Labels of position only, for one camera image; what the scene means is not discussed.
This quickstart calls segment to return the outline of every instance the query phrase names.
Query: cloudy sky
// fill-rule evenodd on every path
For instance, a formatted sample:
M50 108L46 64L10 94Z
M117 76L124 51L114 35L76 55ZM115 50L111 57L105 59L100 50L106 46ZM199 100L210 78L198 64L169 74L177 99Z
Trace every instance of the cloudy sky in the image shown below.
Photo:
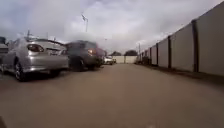
M1 0L0 35L15 39L29 29L40 37L92 40L124 52L139 42L154 45L222 1ZM89 19L88 32L81 13Z

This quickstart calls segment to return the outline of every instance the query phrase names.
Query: tire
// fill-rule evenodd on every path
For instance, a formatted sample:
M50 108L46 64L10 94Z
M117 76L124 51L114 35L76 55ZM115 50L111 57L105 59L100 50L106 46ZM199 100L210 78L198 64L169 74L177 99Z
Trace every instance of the tire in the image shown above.
M89 70L94 70L95 69L95 65L89 65L89 66L87 66L87 68L89 69Z
M3 64L0 65L0 72L4 75L5 74L5 67Z
M72 67L74 71L83 72L85 67L84 61L81 58L77 58L74 60Z
M50 75L51 75L51 77L57 77L57 76L60 75L60 73L61 73L60 70L51 70L51 71L50 71Z
M23 68L20 64L19 61L16 61L14 64L14 73L15 73L15 78L20 81L20 82L24 82L26 81L26 74L23 72Z

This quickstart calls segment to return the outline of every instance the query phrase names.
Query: car trunk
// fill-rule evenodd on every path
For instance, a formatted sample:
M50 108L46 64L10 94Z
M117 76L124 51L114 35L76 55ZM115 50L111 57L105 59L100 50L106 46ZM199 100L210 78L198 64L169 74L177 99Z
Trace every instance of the car trunk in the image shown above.
M37 39L35 41L36 44L42 46L44 48L44 53L48 55L61 55L66 47L63 44L60 44L55 41L45 40L45 39Z

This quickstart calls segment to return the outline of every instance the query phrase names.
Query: asphalt pavement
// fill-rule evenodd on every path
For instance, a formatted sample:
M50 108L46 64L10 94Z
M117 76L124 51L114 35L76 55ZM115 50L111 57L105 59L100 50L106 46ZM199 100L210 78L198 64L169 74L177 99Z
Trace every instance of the asphalt pavement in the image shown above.
M0 75L7 128L224 128L224 85L131 64L39 75Z

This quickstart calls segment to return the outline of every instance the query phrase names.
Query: parked car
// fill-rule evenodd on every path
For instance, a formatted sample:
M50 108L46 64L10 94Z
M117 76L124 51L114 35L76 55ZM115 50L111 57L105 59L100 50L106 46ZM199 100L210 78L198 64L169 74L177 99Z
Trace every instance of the parked car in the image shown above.
M0 64L2 64L2 58L3 56L5 56L5 54L7 54L7 52L8 52L7 45L0 43Z
M117 60L116 60L116 59L113 59L113 61L114 61L114 64L116 64L116 63L117 63Z
M106 56L106 57L104 57L104 64L113 65L114 59L112 57Z
M83 71L86 67L93 70L103 64L103 53L96 43L76 41L66 44L69 57L69 67Z
M57 76L68 68L66 47L56 41L23 37L9 43L8 47L2 71L14 73L19 81L26 80L30 72L49 71Z

